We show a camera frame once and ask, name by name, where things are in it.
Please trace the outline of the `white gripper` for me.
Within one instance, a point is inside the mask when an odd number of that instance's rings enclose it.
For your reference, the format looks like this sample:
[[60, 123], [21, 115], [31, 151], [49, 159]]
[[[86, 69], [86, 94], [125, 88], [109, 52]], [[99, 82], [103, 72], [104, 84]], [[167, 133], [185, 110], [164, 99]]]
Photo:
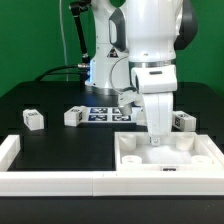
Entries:
[[150, 143], [153, 143], [153, 146], [159, 146], [159, 138], [171, 132], [173, 93], [144, 94], [143, 108]]

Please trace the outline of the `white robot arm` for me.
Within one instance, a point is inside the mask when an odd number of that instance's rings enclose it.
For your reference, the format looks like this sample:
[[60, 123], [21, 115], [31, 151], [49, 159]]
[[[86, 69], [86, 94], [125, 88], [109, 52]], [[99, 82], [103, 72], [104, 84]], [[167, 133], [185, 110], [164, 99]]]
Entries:
[[176, 51], [197, 32], [190, 0], [90, 0], [96, 53], [90, 61], [88, 90], [116, 94], [128, 116], [142, 108], [141, 122], [151, 143], [171, 132], [173, 92], [177, 90]]

